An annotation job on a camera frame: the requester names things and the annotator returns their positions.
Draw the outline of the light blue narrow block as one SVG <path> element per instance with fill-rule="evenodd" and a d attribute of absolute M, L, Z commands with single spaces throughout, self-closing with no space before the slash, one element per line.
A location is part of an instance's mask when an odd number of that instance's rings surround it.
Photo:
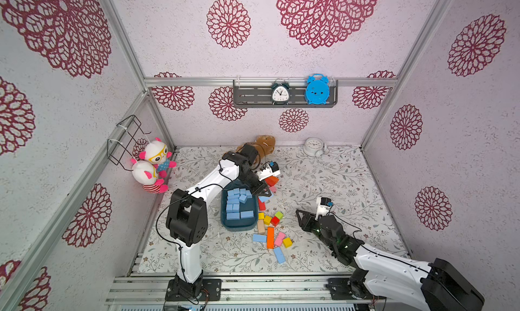
<path fill-rule="evenodd" d="M 258 199 L 259 199 L 259 201 L 265 203 L 265 202 L 269 201 L 271 199 L 271 197 L 259 196 Z"/>

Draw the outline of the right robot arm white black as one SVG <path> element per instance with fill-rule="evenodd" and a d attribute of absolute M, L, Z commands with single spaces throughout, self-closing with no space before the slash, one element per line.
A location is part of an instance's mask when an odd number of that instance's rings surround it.
<path fill-rule="evenodd" d="M 485 298 L 451 263 L 402 258 L 348 235 L 333 206 L 331 199 L 318 197 L 316 212 L 298 209 L 296 216 L 300 228 L 325 244 L 333 258 L 355 269 L 341 291 L 358 299 L 385 297 L 418 310 L 482 310 Z"/>

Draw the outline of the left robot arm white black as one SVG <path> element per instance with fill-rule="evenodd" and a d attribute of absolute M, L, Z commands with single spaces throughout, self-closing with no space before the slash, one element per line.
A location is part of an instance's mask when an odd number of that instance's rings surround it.
<path fill-rule="evenodd" d="M 276 162 L 266 162 L 263 167 L 251 169 L 259 158 L 257 149 L 245 144 L 238 152 L 226 152 L 215 169 L 188 190 L 177 189 L 171 196 L 166 209 L 165 226 L 170 232 L 172 243 L 179 248 L 179 269 L 176 279 L 189 288 L 202 282 L 203 269 L 200 263 L 200 242 L 208 230 L 207 205 L 226 189 L 239 181 L 250 190 L 254 198 L 272 195 L 266 180 L 279 176 Z"/>

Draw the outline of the light blue rectangular block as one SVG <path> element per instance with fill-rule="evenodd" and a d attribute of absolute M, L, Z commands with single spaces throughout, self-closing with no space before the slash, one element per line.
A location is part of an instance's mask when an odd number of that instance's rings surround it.
<path fill-rule="evenodd" d="M 241 213 L 240 212 L 230 212 L 226 214 L 226 220 L 239 220 Z"/>
<path fill-rule="evenodd" d="M 254 218 L 255 213 L 252 210 L 240 212 L 241 220 Z"/>
<path fill-rule="evenodd" d="M 236 198 L 236 197 L 229 197 L 228 200 L 227 200 L 227 204 L 239 204 L 240 200 L 239 198 Z"/>

